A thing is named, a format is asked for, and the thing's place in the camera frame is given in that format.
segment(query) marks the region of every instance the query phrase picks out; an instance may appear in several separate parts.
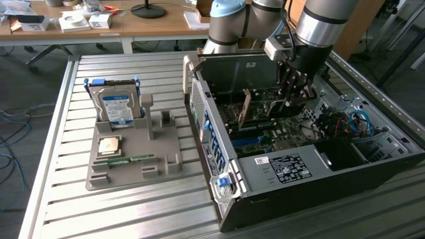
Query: lamp base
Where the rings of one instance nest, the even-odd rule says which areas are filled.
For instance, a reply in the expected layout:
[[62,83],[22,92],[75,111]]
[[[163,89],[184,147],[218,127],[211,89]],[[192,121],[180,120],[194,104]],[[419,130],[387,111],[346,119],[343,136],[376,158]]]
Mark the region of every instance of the lamp base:
[[147,5],[136,5],[131,9],[132,14],[142,18],[159,18],[166,15],[166,10],[160,6],[150,5],[150,8],[147,8]]

